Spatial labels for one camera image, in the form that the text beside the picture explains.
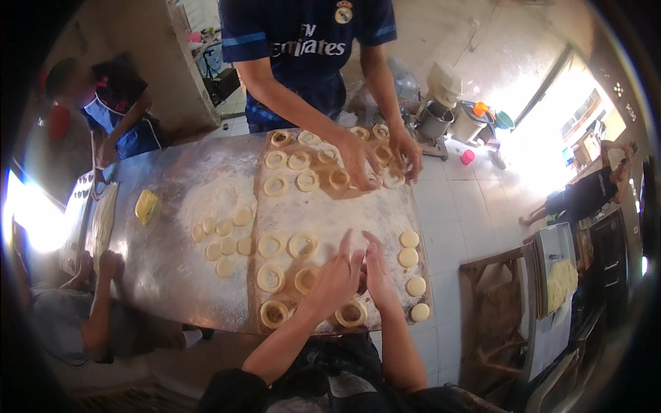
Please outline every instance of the blue apron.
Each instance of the blue apron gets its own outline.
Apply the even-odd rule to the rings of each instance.
[[[344,107],[346,89],[340,72],[336,72],[328,79],[320,79],[314,85],[288,85],[286,82],[283,84],[332,120],[340,115],[342,107]],[[250,92],[246,92],[246,120],[251,133],[297,128],[296,125],[279,117],[266,105],[257,101]]]
[[[107,107],[95,95],[94,100],[84,107],[85,112],[101,125],[106,133],[112,130],[124,118],[124,114]],[[120,161],[144,152],[162,149],[159,136],[163,134],[158,121],[151,115],[144,115],[117,141],[115,149]]]

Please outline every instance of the team crest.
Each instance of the team crest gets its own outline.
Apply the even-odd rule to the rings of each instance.
[[[340,24],[347,24],[354,17],[351,11],[352,4],[348,1],[339,1],[337,3],[337,10],[335,11],[335,21]]]

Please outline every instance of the wooden board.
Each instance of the wooden board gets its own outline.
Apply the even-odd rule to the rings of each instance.
[[[252,295],[251,305],[258,320],[258,331],[263,334],[272,332],[259,321],[261,305],[269,299],[281,301],[289,309],[290,316],[293,314],[304,299],[304,296],[294,287],[294,276],[304,266],[321,267],[329,256],[337,252],[340,240],[349,228],[354,230],[352,251],[367,247],[367,240],[363,238],[361,230],[371,231],[384,244],[386,262],[390,263],[407,322],[412,324],[410,320],[412,307],[417,303],[426,303],[432,308],[432,298],[422,233],[411,187],[404,185],[395,190],[381,188],[371,193],[360,192],[353,188],[337,191],[329,184],[329,174],[333,169],[338,168],[338,165],[343,167],[342,161],[340,160],[338,165],[324,165],[317,158],[319,149],[331,148],[332,145],[320,143],[308,147],[296,140],[300,129],[288,131],[292,134],[293,141],[281,148],[276,148],[271,144],[272,133],[269,133],[265,151],[260,158],[260,166],[255,178],[257,213],[253,236],[258,242],[264,234],[275,231],[289,241],[300,231],[312,231],[319,240],[319,247],[316,254],[304,262],[294,260],[288,252],[269,260],[255,254],[255,271],[249,276],[248,289],[249,295]],[[374,137],[371,139],[374,140],[373,145],[379,144]],[[291,170],[288,167],[277,170],[266,168],[264,159],[273,150],[281,150],[288,155],[301,150],[308,152],[312,157],[310,168],[319,175],[320,187],[312,192],[301,192],[295,185],[295,179],[302,171]],[[278,175],[287,180],[288,191],[277,198],[267,196],[264,193],[264,183],[271,176]],[[420,244],[416,248],[420,257],[418,266],[408,270],[397,262],[397,255],[402,249],[399,244],[399,235],[407,229],[416,231],[420,236]],[[256,272],[267,262],[279,265],[285,273],[286,284],[279,293],[269,294],[257,286]],[[416,276],[425,279],[427,290],[422,297],[414,298],[406,293],[405,284]],[[337,323],[334,316],[331,316],[330,319],[317,326],[314,334],[345,334],[381,329],[381,318],[369,292],[365,292],[357,299],[368,309],[368,317],[364,325],[356,328],[344,328]]]

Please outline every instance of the person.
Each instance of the person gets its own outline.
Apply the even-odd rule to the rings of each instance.
[[[95,168],[162,148],[164,133],[147,112],[151,107],[147,83],[119,59],[92,67],[74,57],[61,60],[48,73],[44,92],[48,99],[85,117]]]
[[[466,411],[452,390],[427,389],[424,365],[408,331],[383,245],[350,254],[352,231],[319,270],[312,290],[282,326],[245,360],[216,373],[198,412]],[[383,363],[368,333],[311,338],[314,328],[353,298],[363,259],[367,288],[381,315]]]
[[[199,329],[168,331],[137,310],[112,300],[110,282],[118,273],[120,256],[107,250],[100,257],[94,294],[87,291],[92,258],[81,256],[77,275],[59,288],[29,287],[28,272],[20,253],[19,292],[37,337],[44,349],[67,363],[112,363],[114,357],[132,357],[156,348],[187,348],[203,338]]]
[[[625,152],[625,158],[618,162],[615,170],[611,168],[608,159],[608,151],[611,149],[621,149]],[[564,191],[549,196],[546,202],[532,211],[527,219],[519,217],[519,223],[529,227],[547,215],[565,211],[566,218],[564,219],[570,225],[574,225],[581,219],[597,212],[609,201],[620,204],[627,193],[633,150],[626,144],[602,141],[601,157],[602,168],[600,170],[581,178]]]
[[[334,122],[346,99],[340,69],[360,43],[360,65],[368,91],[390,131],[390,148],[406,178],[416,181],[422,152],[399,112],[385,43],[397,38],[390,0],[221,0],[223,59],[235,62],[247,89],[251,133],[300,127],[335,145],[352,182],[376,188],[367,159],[380,166],[369,145]]]

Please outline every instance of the apron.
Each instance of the apron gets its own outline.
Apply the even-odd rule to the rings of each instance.
[[[107,107],[97,94],[84,109],[106,130],[106,133],[112,132],[125,116]],[[144,152],[162,149],[159,136],[162,137],[163,133],[158,120],[152,115],[145,114],[115,144],[118,158],[121,161]]]
[[[286,82],[283,82],[283,84],[287,89],[293,91],[310,106],[330,119],[335,120],[344,107],[346,89],[340,72],[327,79],[319,79],[315,85],[288,85]],[[246,120],[251,133],[298,128],[293,123],[273,113],[266,105],[258,102],[250,92],[246,92]]]

